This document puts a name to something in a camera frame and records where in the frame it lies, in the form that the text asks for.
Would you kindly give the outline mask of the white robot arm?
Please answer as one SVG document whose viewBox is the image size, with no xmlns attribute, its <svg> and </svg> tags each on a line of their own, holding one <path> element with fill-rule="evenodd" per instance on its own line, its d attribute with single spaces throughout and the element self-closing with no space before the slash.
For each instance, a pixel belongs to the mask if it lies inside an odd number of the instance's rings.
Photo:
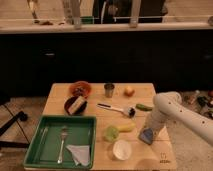
<svg viewBox="0 0 213 171">
<path fill-rule="evenodd" d="M 151 145 L 164 127 L 168 117 L 182 122 L 187 128 L 213 146 L 213 121 L 181 105 L 177 92 L 158 93 L 153 97 L 154 107 L 148 114 L 139 139 Z"/>
</svg>

